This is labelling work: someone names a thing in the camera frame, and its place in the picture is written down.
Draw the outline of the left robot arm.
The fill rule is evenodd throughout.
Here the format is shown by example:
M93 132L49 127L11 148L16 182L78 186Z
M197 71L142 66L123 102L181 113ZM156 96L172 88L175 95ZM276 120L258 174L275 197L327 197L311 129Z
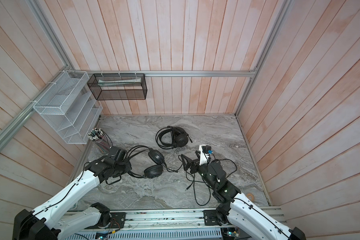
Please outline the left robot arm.
M110 147L107 155L84 166L79 176L32 211L22 210L14 220L14 240L64 240L88 227L107 229L112 225L110 209L92 204L88 209L64 219L64 214L85 194L109 178L121 179L131 169L127 152Z

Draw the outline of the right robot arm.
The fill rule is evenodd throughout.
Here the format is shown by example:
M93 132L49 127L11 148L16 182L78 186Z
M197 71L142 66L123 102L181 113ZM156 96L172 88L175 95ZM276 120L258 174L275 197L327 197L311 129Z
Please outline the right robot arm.
M255 240L305 240L302 230L280 223L256 206L244 193L227 179L221 160L191 160L180 155L185 171L198 173L203 182L213 191L212 196L220 203L216 217L221 225L234 225Z

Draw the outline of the clear cup of pencils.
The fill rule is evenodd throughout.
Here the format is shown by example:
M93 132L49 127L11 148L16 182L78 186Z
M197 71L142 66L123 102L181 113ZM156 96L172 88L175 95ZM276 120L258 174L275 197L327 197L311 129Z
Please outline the clear cup of pencils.
M88 139L95 143L104 153L108 152L113 146L113 142L108 134L101 128L93 128L87 133Z

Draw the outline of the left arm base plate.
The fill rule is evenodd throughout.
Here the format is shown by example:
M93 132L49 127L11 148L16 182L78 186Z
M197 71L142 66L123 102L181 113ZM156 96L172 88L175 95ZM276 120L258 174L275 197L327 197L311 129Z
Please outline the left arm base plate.
M125 212L111 212L110 224L107 227L111 230L121 230L125 225L126 213Z

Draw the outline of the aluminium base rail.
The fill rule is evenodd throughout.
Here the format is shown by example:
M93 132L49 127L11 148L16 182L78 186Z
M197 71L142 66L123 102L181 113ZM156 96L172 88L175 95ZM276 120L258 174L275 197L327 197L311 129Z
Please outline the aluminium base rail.
M63 219L63 215L67 212L67 208L62 206L52 208L38 207L31 213L37 223L43 224L49 230L56 229L58 239L77 233L87 227L101 224L107 228L110 224L110 210L103 206L95 204L87 210ZM137 213L133 220L133 227L143 228L145 226L196 226L200 222L201 212L170 212L170 213L153 213L146 214Z

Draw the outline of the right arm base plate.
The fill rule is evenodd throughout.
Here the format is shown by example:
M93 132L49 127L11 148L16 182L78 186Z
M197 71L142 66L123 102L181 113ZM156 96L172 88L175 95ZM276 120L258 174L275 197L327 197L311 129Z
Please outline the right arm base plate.
M206 226L223 226L228 223L227 216L216 209L204 210L203 214Z

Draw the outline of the black mesh wall basket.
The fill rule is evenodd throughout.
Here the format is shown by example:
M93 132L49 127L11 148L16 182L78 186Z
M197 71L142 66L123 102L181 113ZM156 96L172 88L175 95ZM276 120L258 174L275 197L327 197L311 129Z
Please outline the black mesh wall basket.
M147 84L144 74L93 74L88 87L98 101L145 100Z

